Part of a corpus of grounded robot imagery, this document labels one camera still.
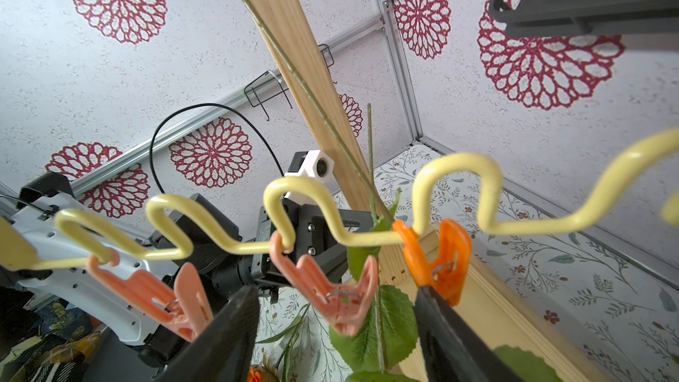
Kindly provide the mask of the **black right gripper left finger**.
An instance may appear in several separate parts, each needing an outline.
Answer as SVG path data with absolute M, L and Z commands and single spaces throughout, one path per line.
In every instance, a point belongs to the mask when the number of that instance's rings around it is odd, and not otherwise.
M 256 343 L 259 314 L 258 290 L 244 286 L 157 381 L 245 381 Z

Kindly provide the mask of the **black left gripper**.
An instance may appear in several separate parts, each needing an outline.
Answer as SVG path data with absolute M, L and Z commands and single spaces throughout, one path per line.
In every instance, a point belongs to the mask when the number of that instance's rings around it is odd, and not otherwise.
M 286 256 L 297 264 L 302 256 L 310 255 L 329 281 L 340 283 L 348 270 L 347 247 L 335 240 L 320 208 L 313 204 L 299 205 L 286 198 L 282 200 L 282 205 L 295 230 L 295 249 Z M 364 233 L 373 227 L 369 212 L 339 210 L 339 215 L 344 228 L 350 233 Z M 268 242 L 276 227 L 265 208 L 260 209 L 258 217 L 254 241 Z M 249 257 L 249 284 L 261 291 L 270 291 L 269 295 L 272 290 L 291 287 L 272 263 L 268 252 Z

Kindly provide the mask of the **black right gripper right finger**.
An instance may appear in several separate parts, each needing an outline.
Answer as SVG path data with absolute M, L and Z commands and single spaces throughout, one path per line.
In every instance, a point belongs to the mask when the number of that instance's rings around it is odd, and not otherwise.
M 417 290 L 414 310 L 428 380 L 520 380 L 431 286 Z

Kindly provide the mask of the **orange artificial flower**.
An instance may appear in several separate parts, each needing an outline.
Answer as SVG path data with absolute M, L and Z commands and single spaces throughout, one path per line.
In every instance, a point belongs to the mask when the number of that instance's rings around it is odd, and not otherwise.
M 247 382 L 280 382 L 277 369 L 266 364 L 253 364 L 249 368 Z

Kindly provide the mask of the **pink clothes peg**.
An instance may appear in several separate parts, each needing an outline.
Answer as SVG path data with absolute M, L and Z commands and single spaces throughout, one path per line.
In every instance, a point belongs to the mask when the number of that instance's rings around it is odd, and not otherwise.
M 87 259 L 86 270 L 133 308 L 185 341 L 195 341 L 214 320 L 200 275 L 191 263 L 182 265 L 173 286 L 167 286 L 146 270 L 120 279 L 101 267 L 94 255 Z

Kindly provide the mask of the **orange end clothes peg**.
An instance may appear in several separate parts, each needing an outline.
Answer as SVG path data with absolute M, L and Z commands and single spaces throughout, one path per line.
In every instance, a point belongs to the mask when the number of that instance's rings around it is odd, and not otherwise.
M 359 333 L 378 292 L 378 260 L 368 256 L 355 285 L 333 284 L 315 259 L 302 256 L 293 263 L 284 254 L 282 236 L 270 239 L 269 255 L 275 267 L 309 302 L 332 329 L 342 336 Z

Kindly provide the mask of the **red artificial flower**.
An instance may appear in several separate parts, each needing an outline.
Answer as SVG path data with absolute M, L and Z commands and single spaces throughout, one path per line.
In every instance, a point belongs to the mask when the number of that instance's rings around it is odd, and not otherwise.
M 292 91 L 311 134 L 334 161 L 333 174 L 350 207 L 393 222 L 372 181 L 332 77 L 299 0 L 242 0 Z

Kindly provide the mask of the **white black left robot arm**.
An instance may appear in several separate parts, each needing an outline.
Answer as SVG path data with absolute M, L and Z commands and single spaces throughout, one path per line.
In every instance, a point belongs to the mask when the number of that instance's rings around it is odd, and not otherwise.
M 142 240 L 89 214 L 67 179 L 47 173 L 24 187 L 19 210 L 1 221 L 1 266 L 10 282 L 62 298 L 102 321 L 148 366 L 161 368 L 198 337 L 245 286 L 276 297 L 286 284 L 265 242 L 265 210 L 245 255 L 238 227 L 203 196 L 174 200 L 164 227 Z

